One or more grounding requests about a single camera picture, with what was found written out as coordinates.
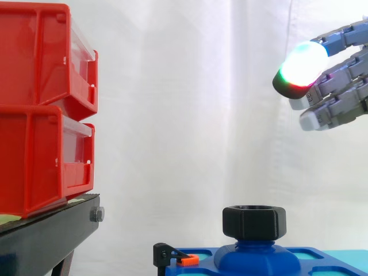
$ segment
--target red storage bin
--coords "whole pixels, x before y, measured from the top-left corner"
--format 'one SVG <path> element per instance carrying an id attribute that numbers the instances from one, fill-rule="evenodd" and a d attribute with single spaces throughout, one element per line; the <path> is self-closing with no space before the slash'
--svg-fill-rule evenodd
<path id="1" fill-rule="evenodd" d="M 0 105 L 56 105 L 80 121 L 97 112 L 98 55 L 69 7 L 0 2 Z"/>
<path id="2" fill-rule="evenodd" d="M 93 188 L 94 127 L 57 106 L 0 106 L 0 214 L 28 217 Z"/>

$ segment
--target black hex nut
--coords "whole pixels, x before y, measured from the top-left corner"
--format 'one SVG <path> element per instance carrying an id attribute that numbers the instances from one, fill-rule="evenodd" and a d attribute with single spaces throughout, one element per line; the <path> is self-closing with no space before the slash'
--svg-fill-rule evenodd
<path id="1" fill-rule="evenodd" d="M 277 240 L 286 234 L 286 212 L 273 206 L 227 207 L 223 210 L 223 232 L 237 240 Z"/>

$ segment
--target gray robotic finger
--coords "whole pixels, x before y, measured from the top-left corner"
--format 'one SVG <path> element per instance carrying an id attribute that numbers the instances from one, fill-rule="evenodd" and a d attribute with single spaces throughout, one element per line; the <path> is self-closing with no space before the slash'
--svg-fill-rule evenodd
<path id="1" fill-rule="evenodd" d="M 300 125 L 305 131 L 312 131 L 346 124 L 367 114 L 367 99 L 368 75 L 364 75 L 307 109 L 300 116 Z"/>
<path id="2" fill-rule="evenodd" d="M 301 99 L 290 99 L 294 110 L 303 110 L 340 91 L 359 76 L 368 74 L 368 47 L 353 54 L 344 62 L 324 71 Z"/>
<path id="3" fill-rule="evenodd" d="M 363 20 L 322 34 L 311 41 L 323 45 L 328 56 L 333 56 L 352 45 L 359 46 L 368 43 L 367 33 L 368 20 Z"/>

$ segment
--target white fabric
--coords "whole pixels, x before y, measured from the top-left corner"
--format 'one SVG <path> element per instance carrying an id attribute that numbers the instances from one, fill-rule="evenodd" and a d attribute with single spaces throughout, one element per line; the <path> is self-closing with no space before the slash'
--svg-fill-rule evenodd
<path id="1" fill-rule="evenodd" d="M 287 211 L 284 246 L 368 248 L 368 116 L 303 132 L 272 88 L 285 53 L 365 0 L 68 0 L 99 52 L 95 190 L 72 276 L 155 275 L 152 246 L 232 242 L 221 211 Z M 331 59 L 331 65 L 357 48 Z"/>

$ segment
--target fingertip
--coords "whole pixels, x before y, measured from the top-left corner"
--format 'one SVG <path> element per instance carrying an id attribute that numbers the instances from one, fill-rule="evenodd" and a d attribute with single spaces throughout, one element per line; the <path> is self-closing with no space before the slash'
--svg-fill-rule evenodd
<path id="1" fill-rule="evenodd" d="M 303 131 L 315 131 L 320 128 L 317 116 L 312 111 L 300 115 L 299 123 Z"/>
<path id="2" fill-rule="evenodd" d="M 326 131 L 329 129 L 328 125 L 321 126 L 319 129 L 316 129 L 317 131 Z"/>
<path id="3" fill-rule="evenodd" d="M 309 108 L 309 101 L 306 96 L 301 99 L 289 99 L 290 106 L 293 110 L 303 110 Z"/>

